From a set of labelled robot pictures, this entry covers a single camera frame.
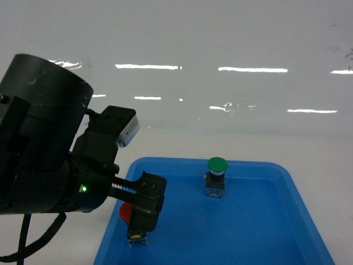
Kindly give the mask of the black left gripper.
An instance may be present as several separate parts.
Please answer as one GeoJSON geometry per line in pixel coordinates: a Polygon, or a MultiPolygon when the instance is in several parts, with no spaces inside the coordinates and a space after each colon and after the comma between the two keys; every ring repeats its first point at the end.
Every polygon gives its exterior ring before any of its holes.
{"type": "MultiPolygon", "coordinates": [[[[68,203],[72,211],[87,213],[102,205],[119,172],[115,164],[118,149],[127,146],[138,131],[138,128],[124,129],[114,134],[86,129],[77,138],[71,153],[76,175],[74,192],[68,203]]],[[[167,180],[143,171],[137,184],[137,201],[132,203],[130,225],[151,232],[162,211],[167,180]]]]}

